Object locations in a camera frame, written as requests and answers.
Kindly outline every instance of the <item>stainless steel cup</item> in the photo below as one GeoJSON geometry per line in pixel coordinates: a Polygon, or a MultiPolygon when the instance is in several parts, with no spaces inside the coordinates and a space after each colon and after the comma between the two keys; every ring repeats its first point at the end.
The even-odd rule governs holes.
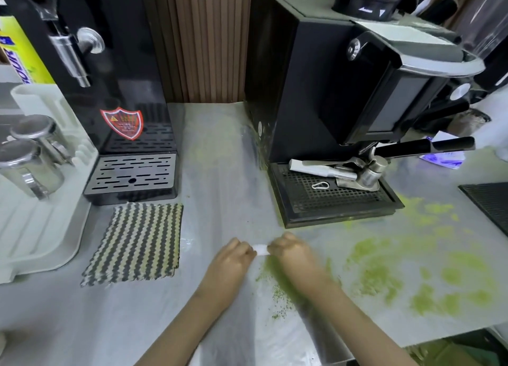
{"type": "Polygon", "coordinates": [[[72,165],[75,150],[51,117],[41,114],[26,116],[11,127],[11,135],[19,140],[37,141],[55,163],[72,165]]]}
{"type": "Polygon", "coordinates": [[[64,175],[35,141],[14,140],[0,146],[0,174],[31,197],[48,198],[64,175]]]}

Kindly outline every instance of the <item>dish towel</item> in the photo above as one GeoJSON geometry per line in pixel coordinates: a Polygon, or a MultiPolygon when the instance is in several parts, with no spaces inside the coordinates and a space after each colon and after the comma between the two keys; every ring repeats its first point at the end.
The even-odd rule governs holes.
{"type": "Polygon", "coordinates": [[[116,207],[81,287],[173,276],[180,259],[182,211],[182,204],[116,207]]]}

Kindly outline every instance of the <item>metal clip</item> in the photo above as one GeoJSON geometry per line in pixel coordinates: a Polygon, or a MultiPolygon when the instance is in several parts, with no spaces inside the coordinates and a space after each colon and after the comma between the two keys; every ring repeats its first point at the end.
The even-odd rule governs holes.
{"type": "Polygon", "coordinates": [[[320,181],[315,184],[311,185],[312,189],[328,189],[330,187],[330,184],[326,181],[320,181]]]}

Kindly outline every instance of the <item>espresso machine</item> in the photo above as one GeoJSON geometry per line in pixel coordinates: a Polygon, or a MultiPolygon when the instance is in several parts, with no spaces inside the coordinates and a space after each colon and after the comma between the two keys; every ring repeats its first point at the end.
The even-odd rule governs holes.
{"type": "Polygon", "coordinates": [[[399,143],[450,81],[463,95],[485,66],[397,3],[251,0],[246,104],[287,228],[391,215],[403,203],[382,177],[389,159],[474,148],[399,143]]]}

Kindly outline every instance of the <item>red shield sticker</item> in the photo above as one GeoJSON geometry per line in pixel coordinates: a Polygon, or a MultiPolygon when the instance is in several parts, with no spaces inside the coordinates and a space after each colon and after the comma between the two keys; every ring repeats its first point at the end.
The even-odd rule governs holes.
{"type": "Polygon", "coordinates": [[[143,131],[141,111],[129,112],[117,107],[115,110],[101,110],[102,116],[112,130],[129,140],[135,140],[143,131]]]}

